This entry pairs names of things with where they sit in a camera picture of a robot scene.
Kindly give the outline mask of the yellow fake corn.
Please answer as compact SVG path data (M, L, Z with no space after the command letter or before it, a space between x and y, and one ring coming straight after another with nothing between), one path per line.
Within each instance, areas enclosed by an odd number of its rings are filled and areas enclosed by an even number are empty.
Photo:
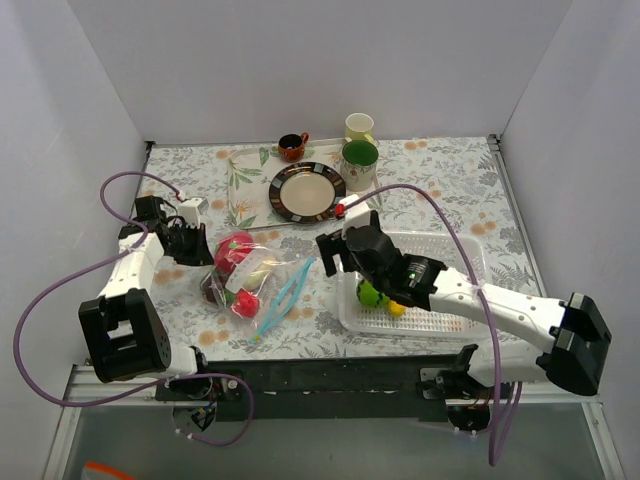
M406 307L390 300L387 304L387 310L392 317L399 318L404 315Z

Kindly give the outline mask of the white perforated plastic basket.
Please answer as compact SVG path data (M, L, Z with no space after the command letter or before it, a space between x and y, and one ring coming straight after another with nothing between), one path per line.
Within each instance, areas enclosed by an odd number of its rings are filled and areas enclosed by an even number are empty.
M403 253L430 257L466 273L464 261L454 241L446 233L400 232L387 233ZM370 308L357 297L361 276L345 272L337 266L337 305L341 324L349 331L377 335L401 335L422 338L450 338L476 341L489 336L483 323L465 317L409 308L400 317L391 315L384 307Z

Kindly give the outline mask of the lime green fake fruit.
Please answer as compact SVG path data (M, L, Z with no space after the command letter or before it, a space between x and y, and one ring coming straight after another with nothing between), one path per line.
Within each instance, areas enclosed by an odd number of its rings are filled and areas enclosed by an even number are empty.
M360 280L357 284L356 296L359 303L368 308L385 307L389 302L389 298L384 293L377 291L366 279Z

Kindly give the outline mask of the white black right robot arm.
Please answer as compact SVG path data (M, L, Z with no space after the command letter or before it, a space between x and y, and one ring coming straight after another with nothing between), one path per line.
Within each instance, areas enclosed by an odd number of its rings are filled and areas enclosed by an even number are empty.
M560 300L475 285L439 260L401 252L378 226L321 234L316 244L328 276L356 272L403 307L461 316L518 337L498 353L464 348L451 373L460 395L541 377L573 394L597 394L612 334L591 297Z

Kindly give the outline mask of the clear zip top bag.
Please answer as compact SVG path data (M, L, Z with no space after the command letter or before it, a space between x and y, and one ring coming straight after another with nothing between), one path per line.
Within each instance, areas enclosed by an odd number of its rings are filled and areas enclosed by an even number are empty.
M313 257L288 259L243 231L221 238L201 282L206 298L232 319L252 344L260 342L296 306Z

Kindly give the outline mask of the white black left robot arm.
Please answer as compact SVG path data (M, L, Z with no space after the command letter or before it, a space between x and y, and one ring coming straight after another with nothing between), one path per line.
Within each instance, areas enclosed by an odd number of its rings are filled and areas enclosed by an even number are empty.
M136 377L178 377L178 387L193 400L213 386L206 359L196 347L176 347L150 298L159 261L172 258L183 266L213 264L203 198L180 202L169 216L157 196L135 200L136 216L119 232L119 252L106 286L78 311L94 371L104 383Z

